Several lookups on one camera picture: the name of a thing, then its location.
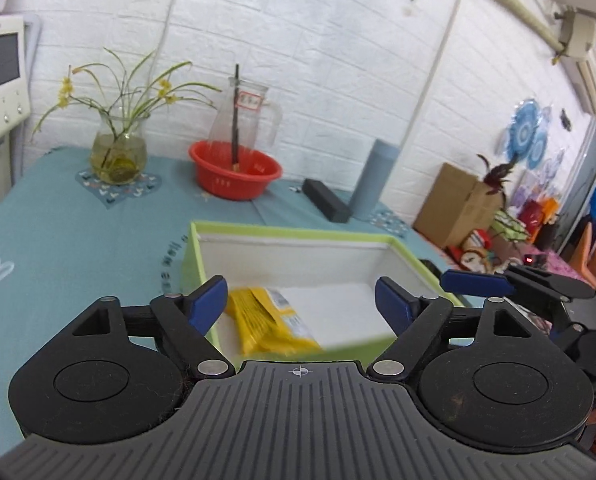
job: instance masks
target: door frame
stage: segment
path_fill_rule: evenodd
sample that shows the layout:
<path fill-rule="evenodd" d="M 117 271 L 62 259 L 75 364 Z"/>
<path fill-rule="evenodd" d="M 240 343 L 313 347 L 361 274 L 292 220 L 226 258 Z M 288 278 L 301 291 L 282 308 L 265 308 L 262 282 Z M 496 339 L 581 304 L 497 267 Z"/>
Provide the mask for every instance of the door frame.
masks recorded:
<path fill-rule="evenodd" d="M 580 171 L 582 170 L 582 164 L 584 162 L 584 159 L 586 158 L 587 153 L 589 152 L 589 146 L 591 145 L 591 141 L 593 140 L 593 136 L 595 135 L 595 130 L 596 117 L 591 117 L 591 121 L 589 121 L 586 133 L 584 134 L 584 141 L 582 142 L 580 151 L 578 152 L 578 155 L 575 158 L 573 167 L 571 168 L 569 176 L 567 177 L 566 184 L 564 184 L 564 189 L 562 190 L 562 197 L 560 199 L 560 210 L 564 207 L 564 204 L 568 200 L 569 195 L 571 195 L 571 192 L 575 185 L 575 181 L 580 175 Z"/>
<path fill-rule="evenodd" d="M 584 152 L 584 156 L 586 156 L 586 151 L 587 150 L 588 150 L 588 146 L 586 147 L 586 150 Z M 556 250 L 558 253 L 561 253 L 561 251 L 564 249 L 565 245 L 569 241 L 569 238 L 571 238 L 571 236 L 573 235 L 573 232 L 575 231 L 575 228 L 577 227 L 578 223 L 580 222 L 580 219 L 582 218 L 582 216 L 584 215 L 584 212 L 586 211 L 587 206 L 589 205 L 589 202 L 591 200 L 591 195 L 593 194 L 593 191 L 595 190 L 595 187 L 596 187 L 596 175 L 595 175 L 595 178 L 593 179 L 593 184 L 591 184 L 591 187 L 589 188 L 589 192 L 584 197 L 584 202 L 582 202 L 582 207 L 580 208 L 580 211 L 578 211 L 577 215 L 575 216 L 575 221 L 571 225 L 571 228 L 569 229 L 569 232 L 562 239 L 562 243 L 560 244 L 560 246 Z"/>

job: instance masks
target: glass vase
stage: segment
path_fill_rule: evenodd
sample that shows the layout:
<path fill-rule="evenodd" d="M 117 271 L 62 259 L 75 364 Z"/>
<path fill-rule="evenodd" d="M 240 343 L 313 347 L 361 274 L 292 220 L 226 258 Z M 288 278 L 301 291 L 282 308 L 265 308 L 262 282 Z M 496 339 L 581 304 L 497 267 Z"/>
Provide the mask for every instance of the glass vase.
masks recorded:
<path fill-rule="evenodd" d="M 100 127 L 89 162 L 96 176 L 118 186 L 133 181 L 147 164 L 147 145 L 142 135 L 145 118 L 129 120 L 100 113 Z"/>

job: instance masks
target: yellow snack package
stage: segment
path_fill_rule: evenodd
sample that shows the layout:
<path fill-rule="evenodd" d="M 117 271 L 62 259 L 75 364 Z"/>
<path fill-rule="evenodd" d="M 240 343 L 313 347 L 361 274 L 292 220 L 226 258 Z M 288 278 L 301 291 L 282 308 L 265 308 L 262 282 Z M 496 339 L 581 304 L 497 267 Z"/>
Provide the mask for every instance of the yellow snack package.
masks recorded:
<path fill-rule="evenodd" d="M 277 290 L 240 288 L 229 293 L 225 310 L 236 322 L 242 355 L 290 355 L 320 350 L 296 311 Z"/>

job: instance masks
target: light blue cylindrical container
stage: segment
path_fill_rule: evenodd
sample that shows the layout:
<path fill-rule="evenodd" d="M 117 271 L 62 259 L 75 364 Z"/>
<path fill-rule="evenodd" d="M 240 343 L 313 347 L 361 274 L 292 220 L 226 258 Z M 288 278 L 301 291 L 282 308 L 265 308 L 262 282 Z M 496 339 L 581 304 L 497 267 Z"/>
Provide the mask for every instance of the light blue cylindrical container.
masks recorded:
<path fill-rule="evenodd" d="M 399 153 L 400 150 L 397 147 L 380 139 L 376 139 L 373 143 L 369 158 L 364 164 L 363 172 L 349 202 L 349 209 L 354 218 L 364 221 L 369 219 L 373 208 L 380 200 L 382 190 Z"/>

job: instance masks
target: barcode label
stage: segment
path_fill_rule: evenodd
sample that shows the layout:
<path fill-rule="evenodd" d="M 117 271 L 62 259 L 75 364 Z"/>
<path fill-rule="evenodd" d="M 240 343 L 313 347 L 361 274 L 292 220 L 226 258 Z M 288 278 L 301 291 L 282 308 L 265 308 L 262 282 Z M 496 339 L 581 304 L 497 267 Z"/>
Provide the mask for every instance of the barcode label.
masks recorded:
<path fill-rule="evenodd" d="M 291 333 L 294 337 L 300 337 L 303 339 L 313 339 L 311 336 L 311 332 L 307 326 L 302 322 L 297 314 L 293 314 L 292 316 L 283 316 L 283 321 L 291 330 Z"/>
<path fill-rule="evenodd" d="M 285 300 L 284 296 L 280 294 L 277 290 L 267 288 L 267 292 L 269 294 L 269 298 L 271 298 L 271 301 L 273 301 L 273 304 L 277 308 L 287 308 L 288 306 L 290 306 L 289 302 Z"/>

